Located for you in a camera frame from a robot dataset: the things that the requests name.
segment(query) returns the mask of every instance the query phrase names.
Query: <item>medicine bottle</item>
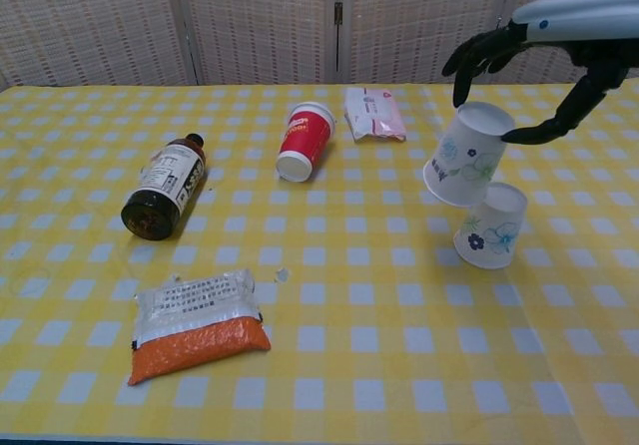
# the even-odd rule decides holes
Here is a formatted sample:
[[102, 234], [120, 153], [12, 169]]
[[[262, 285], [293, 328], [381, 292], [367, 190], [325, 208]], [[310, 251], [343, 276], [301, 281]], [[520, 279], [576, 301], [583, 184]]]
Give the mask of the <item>medicine bottle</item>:
[[199, 135], [188, 134], [154, 155], [138, 188], [122, 208], [122, 221], [128, 230], [149, 240], [173, 233], [204, 174], [203, 145]]

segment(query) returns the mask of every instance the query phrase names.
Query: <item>stacked paper cup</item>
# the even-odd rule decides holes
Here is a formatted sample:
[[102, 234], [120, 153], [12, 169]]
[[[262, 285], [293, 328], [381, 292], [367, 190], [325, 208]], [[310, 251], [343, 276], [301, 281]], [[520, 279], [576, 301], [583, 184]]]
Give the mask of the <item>stacked paper cup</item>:
[[512, 262], [526, 212], [522, 191], [491, 181], [506, 149], [501, 136], [513, 128], [514, 120], [496, 106], [466, 103], [423, 168], [426, 186], [438, 199], [469, 208], [453, 243], [464, 260], [481, 268]]

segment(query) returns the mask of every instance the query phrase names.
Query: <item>cup bottom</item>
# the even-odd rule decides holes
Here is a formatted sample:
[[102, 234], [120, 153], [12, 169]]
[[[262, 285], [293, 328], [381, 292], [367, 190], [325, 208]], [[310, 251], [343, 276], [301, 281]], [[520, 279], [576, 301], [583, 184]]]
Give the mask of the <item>cup bottom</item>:
[[278, 156], [276, 169], [281, 178], [292, 183], [303, 183], [311, 176], [313, 164], [302, 153], [283, 151]]
[[463, 247], [463, 240], [461, 239], [461, 234], [459, 233], [459, 231], [452, 239], [452, 243], [454, 244], [455, 250], [457, 251], [459, 256], [475, 267], [483, 268], [486, 270], [496, 270], [499, 268], [508, 267], [512, 262], [512, 255], [508, 255], [506, 257], [506, 260], [504, 260], [503, 262], [482, 262], [481, 260], [477, 260], [476, 257], [470, 256], [467, 253], [467, 250], [465, 250]]

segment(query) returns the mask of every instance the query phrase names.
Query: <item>tissue packet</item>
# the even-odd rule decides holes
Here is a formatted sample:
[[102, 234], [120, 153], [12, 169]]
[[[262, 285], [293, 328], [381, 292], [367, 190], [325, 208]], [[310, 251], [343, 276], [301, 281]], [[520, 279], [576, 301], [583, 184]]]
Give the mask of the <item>tissue packet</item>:
[[406, 127], [388, 89], [346, 88], [344, 116], [356, 141], [364, 136], [406, 139]]

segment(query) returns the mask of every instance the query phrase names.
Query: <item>red cup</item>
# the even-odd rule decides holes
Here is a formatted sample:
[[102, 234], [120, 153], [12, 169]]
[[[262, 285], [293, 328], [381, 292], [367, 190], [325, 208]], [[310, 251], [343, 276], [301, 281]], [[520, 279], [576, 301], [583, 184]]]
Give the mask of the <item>red cup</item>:
[[334, 130], [335, 119], [325, 105], [297, 104], [289, 115], [289, 128], [276, 162], [280, 176], [294, 183], [308, 179]]

